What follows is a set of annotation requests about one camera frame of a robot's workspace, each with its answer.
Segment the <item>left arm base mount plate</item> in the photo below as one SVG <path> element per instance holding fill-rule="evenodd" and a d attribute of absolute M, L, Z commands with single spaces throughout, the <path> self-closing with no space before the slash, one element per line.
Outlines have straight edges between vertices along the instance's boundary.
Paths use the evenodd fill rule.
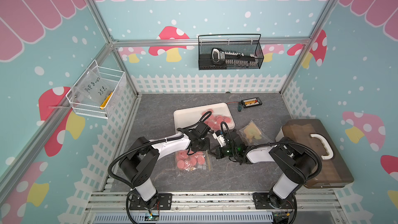
<path fill-rule="evenodd" d="M 172 194 L 155 194 L 149 201 L 133 194 L 129 197 L 129 210 L 171 210 Z"/>

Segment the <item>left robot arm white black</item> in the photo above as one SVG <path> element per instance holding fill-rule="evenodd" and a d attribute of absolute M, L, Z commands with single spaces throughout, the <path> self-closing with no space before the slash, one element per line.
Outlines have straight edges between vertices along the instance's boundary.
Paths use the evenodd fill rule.
<path fill-rule="evenodd" d="M 177 153 L 177 165 L 185 170 L 206 162 L 204 152 L 209 150 L 207 137 L 210 127 L 204 122 L 178 128 L 177 134 L 159 139 L 138 138 L 131 148 L 117 157 L 108 167 L 108 175 L 128 185 L 147 204 L 158 200 L 150 176 L 158 160 Z"/>

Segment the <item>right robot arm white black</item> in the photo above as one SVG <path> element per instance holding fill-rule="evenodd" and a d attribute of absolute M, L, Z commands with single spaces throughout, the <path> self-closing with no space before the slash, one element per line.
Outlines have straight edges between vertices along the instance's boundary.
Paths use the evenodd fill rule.
<path fill-rule="evenodd" d="M 279 180 L 265 196 L 255 201 L 280 209 L 293 202 L 294 194 L 322 170 L 322 159 L 311 148 L 284 137 L 278 142 L 246 146 L 236 131 L 216 131 L 218 145 L 209 150 L 216 159 L 229 158 L 240 165 L 275 162 L 282 171 Z"/>

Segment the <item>ziploc bag with pink cookies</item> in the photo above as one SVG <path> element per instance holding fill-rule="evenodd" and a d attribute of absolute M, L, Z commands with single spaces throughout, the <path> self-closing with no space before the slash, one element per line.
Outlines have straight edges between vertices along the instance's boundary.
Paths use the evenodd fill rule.
<path fill-rule="evenodd" d="M 210 159 L 206 151 L 177 151 L 175 153 L 175 161 L 178 173 L 188 173 L 195 170 L 211 170 Z"/>
<path fill-rule="evenodd" d="M 248 125 L 239 130 L 239 134 L 246 146 L 256 146 L 272 142 L 252 120 Z"/>

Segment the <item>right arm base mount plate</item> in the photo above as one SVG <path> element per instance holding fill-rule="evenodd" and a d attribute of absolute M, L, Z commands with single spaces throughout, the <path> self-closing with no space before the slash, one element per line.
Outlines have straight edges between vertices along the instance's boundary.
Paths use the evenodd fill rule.
<path fill-rule="evenodd" d="M 282 199 L 273 192 L 255 192 L 252 194 L 256 209 L 294 209 L 294 194 Z"/>

